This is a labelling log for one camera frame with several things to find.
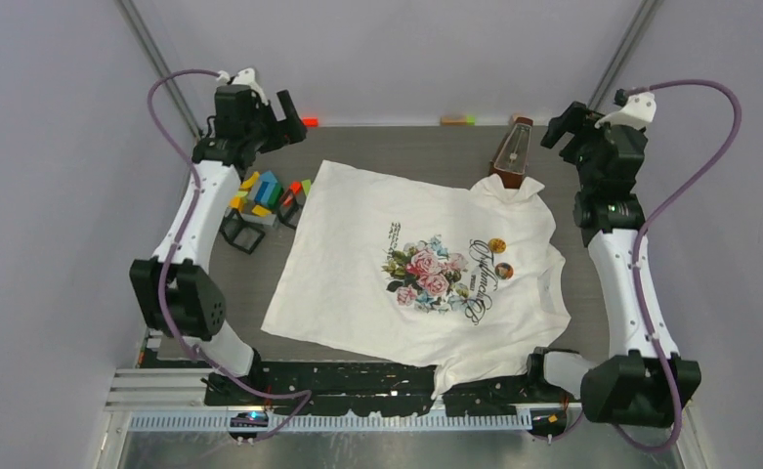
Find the white floral t-shirt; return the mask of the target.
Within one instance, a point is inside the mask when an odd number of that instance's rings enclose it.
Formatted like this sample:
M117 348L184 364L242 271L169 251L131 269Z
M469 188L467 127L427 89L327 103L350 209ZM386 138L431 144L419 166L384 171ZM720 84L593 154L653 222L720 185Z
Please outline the white floral t-shirt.
M519 375L571 316L556 223L526 179L443 187L324 161L262 328L435 369L434 389ZM501 238L504 253L487 243ZM494 273L498 263L512 278Z

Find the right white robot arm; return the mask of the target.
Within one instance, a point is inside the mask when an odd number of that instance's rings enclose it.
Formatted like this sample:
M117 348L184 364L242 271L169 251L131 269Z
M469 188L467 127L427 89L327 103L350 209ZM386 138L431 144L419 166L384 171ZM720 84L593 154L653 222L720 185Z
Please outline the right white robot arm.
M665 326L650 273L646 221L633 192L645 160L645 129L656 114L652 93L639 93L608 115L572 103L550 121L541 144L571 140L560 156L578 174L573 219L599 276L610 334L609 356L538 347L525 388L538 401L561 390L578 399L588 420L668 428L701 382L699 364L681 358Z

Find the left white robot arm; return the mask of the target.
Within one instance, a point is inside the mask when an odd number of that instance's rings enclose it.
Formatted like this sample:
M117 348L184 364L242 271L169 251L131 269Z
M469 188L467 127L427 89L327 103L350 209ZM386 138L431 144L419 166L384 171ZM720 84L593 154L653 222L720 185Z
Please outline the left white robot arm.
M265 376L259 360L226 320L225 297L209 276L217 234L248 168L260 153L303 141L306 126L287 90L276 94L284 117L251 85L216 89L213 133L202 137L187 162L191 180L168 234L147 259L136 259L129 278L148 328L182 339L185 349L230 374L229 391L258 403Z

